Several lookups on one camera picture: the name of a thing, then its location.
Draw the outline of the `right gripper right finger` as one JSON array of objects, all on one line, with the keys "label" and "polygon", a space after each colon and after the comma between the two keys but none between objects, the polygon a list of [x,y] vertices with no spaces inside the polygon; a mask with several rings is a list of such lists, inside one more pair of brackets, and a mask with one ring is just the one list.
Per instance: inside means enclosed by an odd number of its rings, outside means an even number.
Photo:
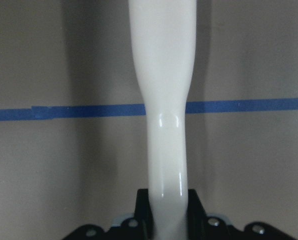
[{"label": "right gripper right finger", "polygon": [[208,216],[197,192],[188,190],[188,238],[190,240],[293,240],[294,237],[264,222],[254,221],[238,230],[224,219]]}]

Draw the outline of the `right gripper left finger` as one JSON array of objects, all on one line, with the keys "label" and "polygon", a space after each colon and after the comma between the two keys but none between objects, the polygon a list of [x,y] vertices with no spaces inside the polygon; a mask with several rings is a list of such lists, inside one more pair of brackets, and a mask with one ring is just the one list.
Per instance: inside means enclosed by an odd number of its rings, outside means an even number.
[{"label": "right gripper left finger", "polygon": [[153,215],[149,191],[138,189],[133,216],[127,217],[105,231],[98,225],[85,224],[65,236],[64,240],[152,240]]}]

